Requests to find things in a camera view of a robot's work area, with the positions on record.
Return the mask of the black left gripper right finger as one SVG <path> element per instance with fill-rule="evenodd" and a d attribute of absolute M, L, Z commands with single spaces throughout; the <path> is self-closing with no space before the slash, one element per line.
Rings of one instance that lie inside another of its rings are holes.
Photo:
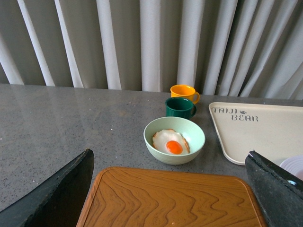
<path fill-rule="evenodd" d="M 249 183 L 269 227 L 303 225 L 303 181 L 256 151 L 245 159 Z"/>

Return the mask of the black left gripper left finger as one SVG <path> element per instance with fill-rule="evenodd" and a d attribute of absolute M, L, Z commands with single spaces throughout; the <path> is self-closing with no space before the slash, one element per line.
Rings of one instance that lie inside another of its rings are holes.
<path fill-rule="evenodd" d="M 74 227 L 90 189 L 94 154 L 87 149 L 0 213 L 2 227 Z"/>

